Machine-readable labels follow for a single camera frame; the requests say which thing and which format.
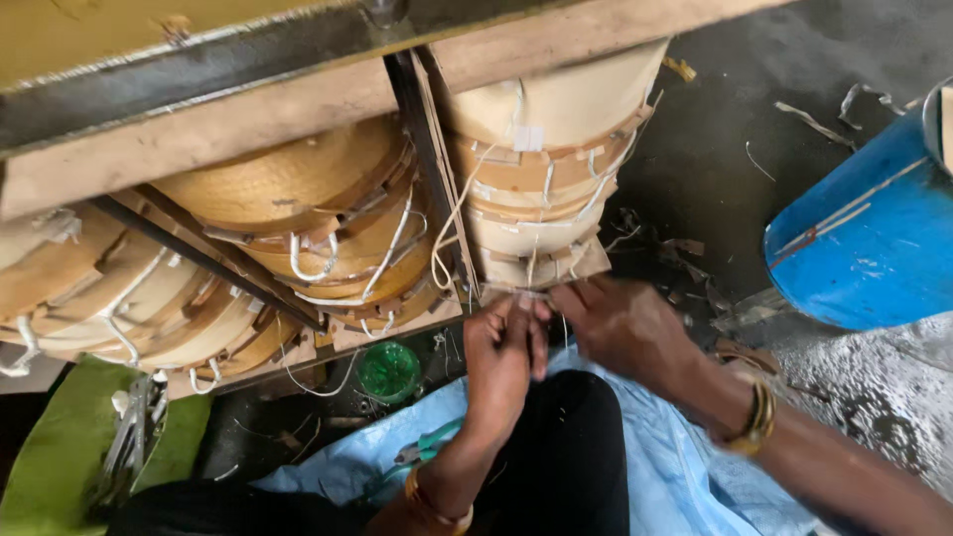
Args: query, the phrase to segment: debris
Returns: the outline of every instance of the debris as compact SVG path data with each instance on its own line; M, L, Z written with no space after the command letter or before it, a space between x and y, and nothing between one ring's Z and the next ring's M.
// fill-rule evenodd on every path
M781 371L781 364L775 359L770 350L749 348L724 337L719 337L715 341L715 355L722 362L729 362L731 359L738 358L745 359L764 372L773 375L778 375Z
M750 141L744 142L744 151L748 153L748 159L751 160L751 163L754 164L756 168L758 168L763 174L767 175L767 177L770 178L773 182L778 182L777 180L775 180L774 177L771 176L771 174L766 172L764 168L762 168L762 166L758 164L758 162L755 161L755 158L753 156L751 156L751 142Z
M662 244L672 246L687 251L692 255L701 257L705 254L705 244L690 238L671 238L665 240Z
M696 76L698 76L698 73L689 67L685 60L677 62L673 57L665 56L665 59L661 60L661 64L672 71L675 71L679 76L681 76L681 79L686 82L691 82Z
M812 388L810 388L810 387L800 387L800 386L798 386L798 385L795 385L794 383L788 383L788 384L787 384L787 388L788 388L788 389L791 389L791 390L794 390L794 391L797 391L797 392L799 392L799 393L803 393L803 394L805 394L805 395L814 397L814 398L818 399L818 400L821 401L821 402L831 403L831 398L830 398L830 396L828 396L828 395L822 393L821 391L819 391L819 390L817 390L817 389L812 389Z
M700 269L698 266L692 264L691 262L681 262L681 265L688 270L688 275L692 277L692 281L696 283L701 283L702 281L711 278L711 274Z
M317 433L320 432L320 431L321 431L321 418L318 417L318 418L317 418L317 425L314 427L314 435L308 440L307 443L305 443L304 447L297 453L297 455L294 456L294 458L292 458L292 460L289 462L289 464L294 464L294 462L297 462L297 461L298 461L298 458L301 458L301 456L302 456L305 452L308 452L308 448L311 446L312 443L314 443L314 440L317 439Z
M713 320L712 326L719 331L732 331L781 313L797 311L793 305L784 299L775 287L762 290L753 296L739 301L735 304L733 309L735 311L734 314L722 319Z
M800 117L804 123L807 123L809 127L818 131L821 134L824 134L824 136L826 136L827 139L840 143L841 145L846 145L853 152L857 151L857 144L843 137L842 135L837 134L836 132L828 129L827 127L824 127L814 117L811 117L810 113L804 112L802 110L798 110L797 108L790 106L788 104L784 104L783 102L780 102L780 101L775 103L775 108L785 113L793 113L794 115Z
M225 471L224 473L218 475L217 477L213 478L212 480L214 480L214 481L216 481L216 482L221 481L221 480L225 480L225 479L229 478L230 476L232 476L233 474L235 474L235 471L237 471L237 470L238 470L238 464L235 464L234 467L232 467L231 469L229 469L229 470Z
M328 428L361 428L370 423L367 417L326 417L322 425Z
M278 432L278 437L275 441L279 443L284 443L285 446L290 448L294 452L299 452L301 450L301 442L297 440L295 436L289 433L286 430L281 430Z
M715 282L712 278L705 281L705 294L708 295L708 304L712 306L712 310L717 315L721 316L721 313L731 312L731 301L715 288Z
M881 93L877 90L871 88L866 84L854 84L851 86L850 91L847 92L847 96L843 98L841 102L841 114L837 116L838 119L843 121L848 127L854 129L855 131L863 130L861 125L852 123L850 119L847 118L847 113L850 112L850 107L854 104L854 99L857 98L857 95L865 93L873 93L877 96L877 100L881 102L890 112L893 112L897 115L903 115L906 113L906 110L902 110L893 103L893 96L890 93Z
M606 253L611 253L620 242L634 237L642 229L642 226L639 223L639 215L636 214L635 210L622 207L618 209L618 211L621 213L621 216L622 216L622 225L619 226L613 223L612 226L616 228L617 231L621 233L625 233L625 235L622 237L617 237L608 246L606 246L605 247Z

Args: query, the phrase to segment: wooden beam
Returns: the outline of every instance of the wooden beam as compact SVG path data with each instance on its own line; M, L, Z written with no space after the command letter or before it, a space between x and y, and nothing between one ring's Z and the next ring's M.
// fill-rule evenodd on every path
M204 226L197 219L195 219L195 217L192 216L189 211L178 206L175 201L172 201L164 194L156 190L151 184L136 186L135 191L146 198L150 203L155 205L160 211L166 213L166 215L175 220L176 223L187 229L206 244L209 244L209 246L221 254L224 259L234 264L238 270L248 274L248 276L252 278L259 286L271 291L272 294L277 296L279 299L292 306L294 309L301 311L316 323L326 325L326 320L324 320L318 313L317 306L299 298L294 293L294 290L292 290L290 287L276 281L274 279L274 274L269 272L267 268L262 266L257 260L251 258L247 253L243 252L234 244L207 237L205 233L202 232Z
M430 45L451 93L690 31L790 0L589 0Z
M397 109L381 58L14 156L0 220L129 188Z
M589 0L437 41L431 47L444 81L458 93L787 1ZM68 139L8 160L0 220L115 192L396 109L383 61L375 58Z

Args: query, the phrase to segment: light blue tarp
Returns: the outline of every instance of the light blue tarp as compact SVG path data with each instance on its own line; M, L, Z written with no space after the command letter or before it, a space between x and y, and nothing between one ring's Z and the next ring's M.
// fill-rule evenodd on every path
M670 403L581 358L575 345L551 358L549 374L585 370L612 386L622 409L634 535L803 535L815 518L742 457L717 450L704 431ZM361 497L394 466L394 456L421 434L462 417L466 378L412 407L330 444L298 466L285 465L254 485L271 491L319 493L336 505ZM383 504L404 474L374 497Z

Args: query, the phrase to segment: bracelet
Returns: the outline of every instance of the bracelet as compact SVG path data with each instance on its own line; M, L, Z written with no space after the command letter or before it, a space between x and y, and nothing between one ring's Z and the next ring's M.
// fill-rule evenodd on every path
M716 441L724 450L752 457L761 451L764 441L771 437L774 431L778 400L762 379L749 375L744 375L743 378L752 383L755 394L748 422L744 426L744 431L737 437Z
M470 523L474 520L474 507L470 505L467 515L457 520L448 519L434 509L420 491L420 486L416 480L417 467L411 469L407 475L407 481L404 483L404 496L411 506L411 510L417 514L423 521L431 534L451 534L452 536L462 536L470 528Z

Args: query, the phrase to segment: blue drum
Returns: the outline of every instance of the blue drum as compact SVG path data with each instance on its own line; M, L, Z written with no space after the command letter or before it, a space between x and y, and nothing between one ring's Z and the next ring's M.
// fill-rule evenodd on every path
M771 279L804 314L871 329L953 310L953 175L941 157L947 84L765 229Z

